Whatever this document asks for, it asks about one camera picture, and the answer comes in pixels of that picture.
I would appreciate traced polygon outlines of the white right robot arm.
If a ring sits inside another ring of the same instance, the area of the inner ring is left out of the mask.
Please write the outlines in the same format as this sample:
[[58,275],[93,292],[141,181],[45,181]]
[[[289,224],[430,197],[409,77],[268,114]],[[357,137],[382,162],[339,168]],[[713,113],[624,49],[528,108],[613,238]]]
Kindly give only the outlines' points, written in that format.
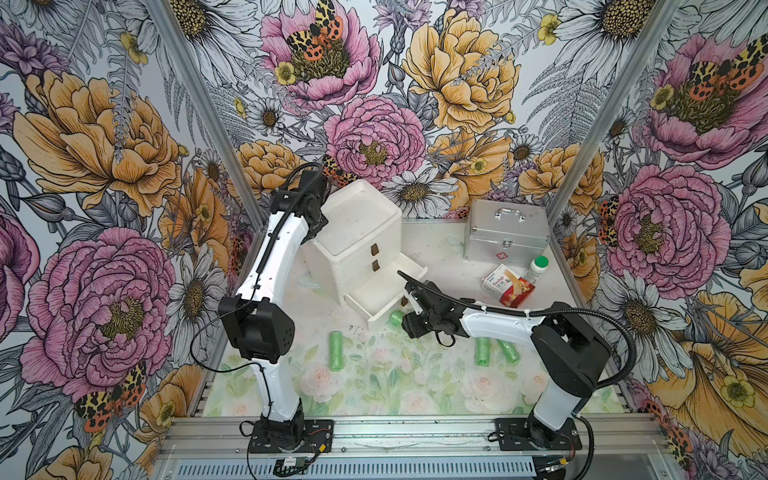
[[[627,327],[599,311],[555,302],[540,310],[514,310],[456,299],[431,281],[404,275],[406,298],[414,311],[402,328],[412,339],[434,334],[437,339],[488,338],[534,348],[549,382],[524,422],[523,437],[535,449],[552,450],[563,436],[566,421],[578,413],[592,394],[624,380],[638,359],[637,341]],[[623,337],[626,359],[617,373],[603,379],[612,346],[587,319],[601,320]]]

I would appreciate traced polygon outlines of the green bag roll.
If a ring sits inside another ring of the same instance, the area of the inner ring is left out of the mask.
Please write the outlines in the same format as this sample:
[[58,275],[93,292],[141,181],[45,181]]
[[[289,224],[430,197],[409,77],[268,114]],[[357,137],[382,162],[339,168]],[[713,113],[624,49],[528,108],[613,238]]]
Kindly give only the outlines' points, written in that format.
[[491,363],[491,340],[486,337],[475,339],[475,364],[480,367],[488,367]]
[[389,324],[395,328],[401,328],[405,313],[401,310],[394,310],[389,317]]
[[513,343],[498,340],[498,345],[504,358],[509,364],[515,365],[520,361],[520,354]]
[[332,331],[329,335],[329,368],[340,372],[344,368],[344,336],[340,331]]

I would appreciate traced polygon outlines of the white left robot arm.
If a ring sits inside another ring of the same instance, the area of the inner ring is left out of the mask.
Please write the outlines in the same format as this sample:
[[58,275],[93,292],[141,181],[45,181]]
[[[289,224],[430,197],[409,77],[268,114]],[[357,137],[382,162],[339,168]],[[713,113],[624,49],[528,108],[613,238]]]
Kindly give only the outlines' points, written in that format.
[[230,345],[258,379],[260,418],[251,434],[258,450],[295,450],[305,441],[301,400],[291,374],[280,364],[295,338],[294,320],[283,300],[291,267],[300,247],[328,224],[321,211],[327,179],[318,162],[292,171],[272,196],[269,218],[253,267],[237,292],[218,306]]

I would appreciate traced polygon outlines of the white plastic drawer cabinet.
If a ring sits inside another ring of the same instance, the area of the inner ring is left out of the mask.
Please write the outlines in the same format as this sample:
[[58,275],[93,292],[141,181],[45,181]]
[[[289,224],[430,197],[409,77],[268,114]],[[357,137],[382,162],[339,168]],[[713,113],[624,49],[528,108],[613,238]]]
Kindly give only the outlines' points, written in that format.
[[314,281],[341,303],[401,252],[402,212],[360,179],[331,194],[321,213],[328,224],[301,252]]

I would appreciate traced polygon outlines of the white bottom drawer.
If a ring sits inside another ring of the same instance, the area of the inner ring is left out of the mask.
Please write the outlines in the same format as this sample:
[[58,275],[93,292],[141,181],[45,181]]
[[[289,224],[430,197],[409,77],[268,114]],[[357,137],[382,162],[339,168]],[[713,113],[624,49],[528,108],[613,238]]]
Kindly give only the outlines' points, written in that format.
[[403,253],[398,253],[384,264],[374,260],[363,271],[362,279],[357,280],[351,291],[343,296],[345,303],[363,319],[371,333],[381,330],[393,312],[408,308],[406,280],[398,274],[399,271],[421,280],[428,268]]

